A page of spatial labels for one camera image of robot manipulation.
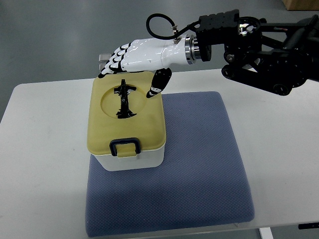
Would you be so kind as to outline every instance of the box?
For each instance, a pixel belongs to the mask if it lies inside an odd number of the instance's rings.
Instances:
[[[282,0],[287,10],[319,10],[319,0]]]
[[[161,94],[146,98],[153,75],[123,73],[94,80],[87,147],[108,171],[163,162],[166,130]]]

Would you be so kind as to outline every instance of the table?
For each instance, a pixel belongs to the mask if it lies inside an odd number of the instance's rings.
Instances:
[[[86,130],[93,79],[22,84],[0,123],[3,238],[87,238],[90,153]],[[246,169],[255,218],[239,225],[109,238],[255,229],[319,221],[319,85],[281,97],[222,77],[220,70],[173,73],[164,93],[221,94]]]

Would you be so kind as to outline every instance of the white container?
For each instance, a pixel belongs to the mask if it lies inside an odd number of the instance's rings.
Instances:
[[[118,118],[123,107],[115,93],[122,79],[126,87],[135,89],[127,95],[133,116],[125,119]],[[163,162],[166,131],[161,94],[146,98],[152,79],[152,72],[142,72],[94,80],[87,146],[108,171],[151,168]]]

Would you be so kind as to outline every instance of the blue cushion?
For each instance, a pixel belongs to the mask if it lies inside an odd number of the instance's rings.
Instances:
[[[162,97],[167,140],[160,166],[109,172],[91,156],[88,236],[241,223],[254,218],[245,168],[220,94]]]

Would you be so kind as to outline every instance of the floor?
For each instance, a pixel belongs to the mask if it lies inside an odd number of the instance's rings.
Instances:
[[[150,38],[145,21],[155,12],[170,16],[179,29],[201,15],[239,9],[241,16],[268,22],[297,22],[319,11],[286,11],[281,0],[2,0],[0,1],[0,120],[15,86],[23,83],[95,78],[98,56],[135,39]],[[153,31],[171,35],[165,20]],[[210,62],[173,65],[173,72],[218,69],[223,46]],[[317,239],[319,229],[272,228],[274,239]],[[178,239],[258,239],[258,230],[188,235]]]

